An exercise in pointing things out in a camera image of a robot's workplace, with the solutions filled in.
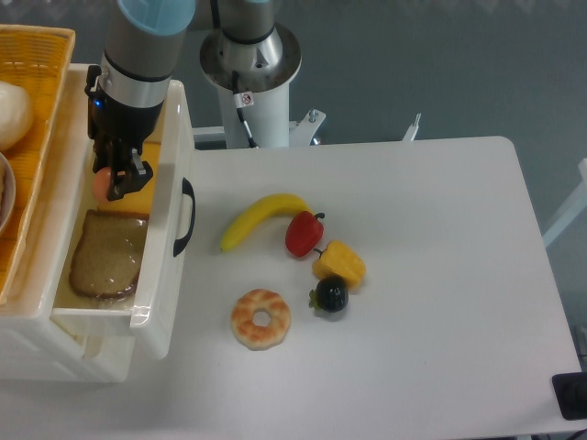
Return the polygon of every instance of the plastic fruit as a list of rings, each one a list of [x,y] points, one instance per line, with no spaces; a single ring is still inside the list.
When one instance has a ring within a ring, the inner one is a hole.
[[[318,244],[324,234],[324,225],[318,219],[324,213],[316,215],[302,211],[293,218],[285,233],[285,247],[296,257],[301,258]]]
[[[108,187],[110,186],[110,174],[112,170],[109,167],[102,168],[94,176],[92,184],[92,193],[94,193],[95,200],[100,204],[108,202]]]
[[[312,270],[320,280],[331,275],[338,275],[351,289],[358,286],[365,276],[367,271],[365,263],[342,241],[332,240],[324,251],[314,250],[320,253],[320,258],[314,262]]]
[[[338,275],[321,280],[310,292],[310,307],[326,312],[340,312],[349,303],[347,284]]]
[[[278,192],[262,197],[230,224],[220,240],[220,248],[226,252],[236,247],[258,224],[270,217],[297,215],[302,211],[310,211],[310,208],[295,194]]]

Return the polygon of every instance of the toy food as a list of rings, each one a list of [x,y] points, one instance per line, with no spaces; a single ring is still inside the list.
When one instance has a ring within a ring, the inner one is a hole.
[[[119,200],[114,200],[112,202],[105,200],[98,204],[98,211],[103,213],[132,213],[139,216],[150,215],[150,208],[153,203],[153,194],[155,193],[155,184],[157,183],[157,174],[159,171],[160,152],[161,145],[145,142],[143,144],[143,153],[140,157],[143,160],[146,160],[153,169],[153,177],[140,191],[129,192]],[[108,176],[108,182],[106,183],[103,192],[104,195],[106,195],[108,191],[108,185],[110,184],[109,179],[110,176]],[[94,176],[94,184],[96,184],[96,180],[98,180],[98,173]]]
[[[33,125],[33,103],[22,87],[0,81],[0,151],[13,147]]]
[[[263,220],[276,215],[297,215],[310,211],[305,201],[286,192],[262,197],[243,211],[228,227],[220,241],[220,248],[228,251],[244,240]]]
[[[72,257],[70,284],[78,295],[124,298],[137,289],[147,220],[90,210]]]
[[[100,204],[108,203],[108,187],[110,186],[110,175],[112,170],[109,167],[104,167],[99,170],[92,182],[92,193],[94,193],[95,200]]]
[[[314,262],[312,270],[320,280],[330,275],[338,275],[351,289],[359,285],[365,276],[365,263],[342,241],[332,240],[324,251],[314,250],[320,253],[320,258]]]
[[[310,307],[327,312],[340,312],[349,303],[347,284],[338,275],[331,275],[318,282],[310,292]]]
[[[296,257],[301,258],[318,244],[324,234],[324,225],[318,219],[324,213],[316,215],[302,211],[293,218],[285,233],[285,247]]]
[[[267,326],[253,323],[253,316],[259,311],[269,314]],[[283,341],[291,321],[290,308],[279,293],[255,289],[237,301],[230,327],[235,338],[249,350],[265,350]]]

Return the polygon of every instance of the toy donut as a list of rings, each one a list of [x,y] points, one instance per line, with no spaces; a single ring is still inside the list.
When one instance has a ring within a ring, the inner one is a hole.
[[[266,312],[270,316],[267,326],[253,323],[256,312]],[[249,350],[265,350],[283,341],[291,321],[290,308],[279,293],[255,289],[237,301],[230,326],[235,338],[243,346]]]

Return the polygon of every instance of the toast slice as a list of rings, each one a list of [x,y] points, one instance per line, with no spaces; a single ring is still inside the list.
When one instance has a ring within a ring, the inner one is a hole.
[[[148,221],[89,210],[73,252],[72,290],[97,299],[124,298],[137,289]]]

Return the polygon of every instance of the sticker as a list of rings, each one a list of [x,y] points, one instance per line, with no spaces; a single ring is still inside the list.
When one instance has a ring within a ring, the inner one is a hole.
[[[236,93],[234,97],[237,108],[250,107],[255,104],[253,92]]]

